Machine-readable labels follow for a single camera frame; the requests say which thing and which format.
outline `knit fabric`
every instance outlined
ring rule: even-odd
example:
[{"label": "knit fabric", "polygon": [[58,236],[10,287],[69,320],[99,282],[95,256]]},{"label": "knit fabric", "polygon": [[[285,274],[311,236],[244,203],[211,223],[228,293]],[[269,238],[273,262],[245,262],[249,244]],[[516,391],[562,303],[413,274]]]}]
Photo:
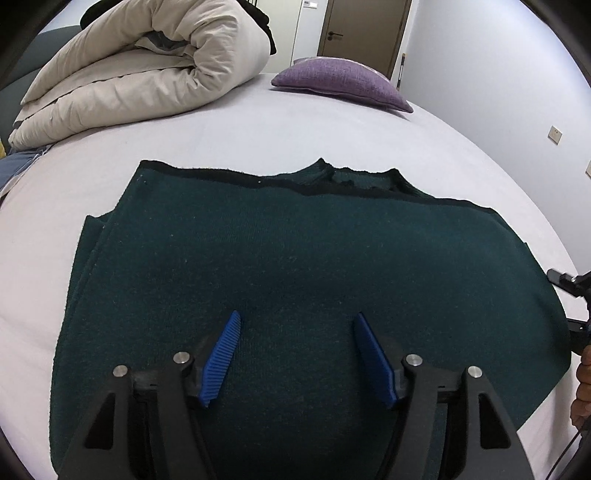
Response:
[{"label": "knit fabric", "polygon": [[54,360],[56,470],[115,365],[156,368],[234,309],[220,397],[195,413],[220,480],[374,478],[397,414],[363,375],[359,311],[434,366],[481,367],[516,427],[570,365],[560,301],[493,210],[397,170],[319,161],[265,178],[144,161],[80,238]]}]

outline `blue cloth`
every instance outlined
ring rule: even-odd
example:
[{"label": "blue cloth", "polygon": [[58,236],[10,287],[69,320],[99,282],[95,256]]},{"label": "blue cloth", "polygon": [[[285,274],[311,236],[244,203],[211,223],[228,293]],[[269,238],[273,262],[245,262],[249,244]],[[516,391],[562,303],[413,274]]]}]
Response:
[{"label": "blue cloth", "polygon": [[26,150],[7,155],[0,160],[0,190],[16,175],[25,171],[40,155],[49,150],[49,146],[36,150]]}]

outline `metal screw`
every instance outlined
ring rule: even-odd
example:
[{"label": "metal screw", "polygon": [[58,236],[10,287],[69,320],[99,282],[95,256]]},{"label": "metal screw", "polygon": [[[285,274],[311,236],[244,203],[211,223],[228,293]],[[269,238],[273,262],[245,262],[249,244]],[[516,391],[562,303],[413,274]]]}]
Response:
[{"label": "metal screw", "polygon": [[113,369],[113,375],[116,377],[124,377],[125,375],[127,375],[127,367],[125,365],[117,365],[114,369]]},{"label": "metal screw", "polygon": [[468,367],[468,375],[473,378],[480,378],[482,376],[482,370],[479,367],[472,365],[471,367]]},{"label": "metal screw", "polygon": [[407,363],[413,367],[418,367],[423,363],[423,359],[416,353],[411,353],[410,355],[407,355]]},{"label": "metal screw", "polygon": [[182,365],[186,364],[190,358],[191,355],[188,352],[177,352],[174,354],[173,360],[174,363]]}]

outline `wooden door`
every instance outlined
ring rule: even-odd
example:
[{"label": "wooden door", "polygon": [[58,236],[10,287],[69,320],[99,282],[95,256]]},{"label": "wooden door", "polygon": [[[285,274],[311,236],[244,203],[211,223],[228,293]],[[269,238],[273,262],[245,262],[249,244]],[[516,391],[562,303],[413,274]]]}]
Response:
[{"label": "wooden door", "polygon": [[318,55],[355,60],[388,78],[408,17],[410,0],[331,0]]}]

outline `electrical outlet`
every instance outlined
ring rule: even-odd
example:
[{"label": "electrical outlet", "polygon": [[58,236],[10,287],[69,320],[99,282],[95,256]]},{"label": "electrical outlet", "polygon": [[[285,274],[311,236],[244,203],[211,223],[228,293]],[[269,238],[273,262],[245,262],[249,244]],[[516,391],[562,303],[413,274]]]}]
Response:
[{"label": "electrical outlet", "polygon": [[560,138],[562,137],[562,132],[558,130],[554,125],[550,128],[550,133],[548,134],[548,138],[552,140],[556,145],[560,142]]}]

